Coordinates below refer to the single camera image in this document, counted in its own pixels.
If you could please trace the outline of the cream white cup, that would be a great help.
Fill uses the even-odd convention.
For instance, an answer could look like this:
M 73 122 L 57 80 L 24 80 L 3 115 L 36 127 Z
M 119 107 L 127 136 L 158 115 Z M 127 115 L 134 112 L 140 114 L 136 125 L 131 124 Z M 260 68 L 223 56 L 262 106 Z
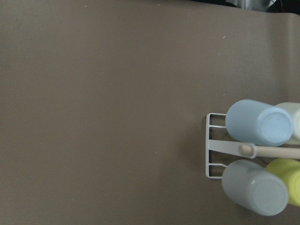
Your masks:
M 293 119 L 294 131 L 291 138 L 286 144 L 299 145 L 300 144 L 300 103 L 284 102 L 276 105 L 279 108 L 286 110 Z

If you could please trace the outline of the light blue cup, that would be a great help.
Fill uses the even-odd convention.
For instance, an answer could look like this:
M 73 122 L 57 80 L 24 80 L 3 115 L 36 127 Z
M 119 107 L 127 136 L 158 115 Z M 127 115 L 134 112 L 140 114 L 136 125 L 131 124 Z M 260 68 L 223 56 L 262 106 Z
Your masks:
M 229 108 L 225 126 L 239 142 L 272 147 L 286 143 L 294 131 L 293 119 L 286 110 L 250 99 L 240 100 Z

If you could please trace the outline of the grey cup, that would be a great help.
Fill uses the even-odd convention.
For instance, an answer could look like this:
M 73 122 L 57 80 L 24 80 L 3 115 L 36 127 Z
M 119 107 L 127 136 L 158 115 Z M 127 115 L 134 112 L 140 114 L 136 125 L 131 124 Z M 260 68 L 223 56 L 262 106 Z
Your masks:
M 230 163 L 223 171 L 221 183 L 229 199 L 262 216 L 281 213 L 289 201 L 285 183 L 249 160 Z

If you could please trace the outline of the yellow cup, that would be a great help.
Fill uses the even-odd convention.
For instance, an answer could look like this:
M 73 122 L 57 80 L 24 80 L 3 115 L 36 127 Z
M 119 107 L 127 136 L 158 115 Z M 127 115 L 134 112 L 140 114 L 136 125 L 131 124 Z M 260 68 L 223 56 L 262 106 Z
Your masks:
M 287 186 L 289 204 L 300 206 L 300 162 L 295 159 L 279 158 L 271 161 L 266 170 L 278 176 Z

